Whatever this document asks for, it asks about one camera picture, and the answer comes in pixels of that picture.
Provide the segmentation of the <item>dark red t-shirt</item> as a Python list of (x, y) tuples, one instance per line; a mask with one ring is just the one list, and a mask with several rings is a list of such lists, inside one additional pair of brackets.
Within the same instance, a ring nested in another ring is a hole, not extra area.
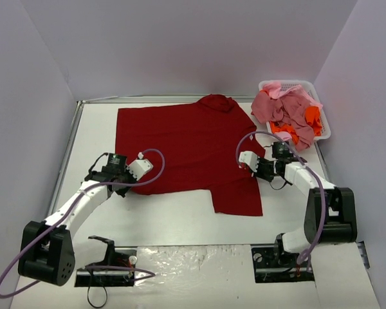
[(237, 145), (264, 156), (264, 148), (247, 136), (256, 129), (238, 103), (224, 95), (207, 95), (191, 104), (121, 108), (115, 152), (133, 161), (151, 150), (145, 156), (154, 167), (142, 181), (159, 178), (135, 187), (138, 194), (203, 189), (210, 191), (215, 212), (262, 216), (258, 182), (235, 159)]

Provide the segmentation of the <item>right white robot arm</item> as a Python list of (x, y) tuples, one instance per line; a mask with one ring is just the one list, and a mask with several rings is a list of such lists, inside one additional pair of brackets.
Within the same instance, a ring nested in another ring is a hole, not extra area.
[(282, 178), (285, 185), (295, 187), (307, 198), (302, 226), (279, 236), (272, 250), (274, 262), (286, 266), (297, 255), (301, 263), (319, 244), (355, 242), (358, 231), (353, 191), (320, 177), (305, 159), (292, 153), (287, 143), (275, 142), (272, 150), (273, 160), (243, 151), (239, 161), (252, 176), (269, 183)]

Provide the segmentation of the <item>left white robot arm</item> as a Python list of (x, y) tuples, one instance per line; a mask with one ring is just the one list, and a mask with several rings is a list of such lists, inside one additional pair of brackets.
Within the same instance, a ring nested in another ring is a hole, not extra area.
[(113, 192), (128, 190), (124, 184), (137, 182), (129, 172), (126, 156), (106, 156), (105, 166), (100, 171), (91, 167), (78, 191), (57, 212), (25, 226), (19, 275), (57, 286), (68, 281), (76, 262), (73, 237), (80, 226)]

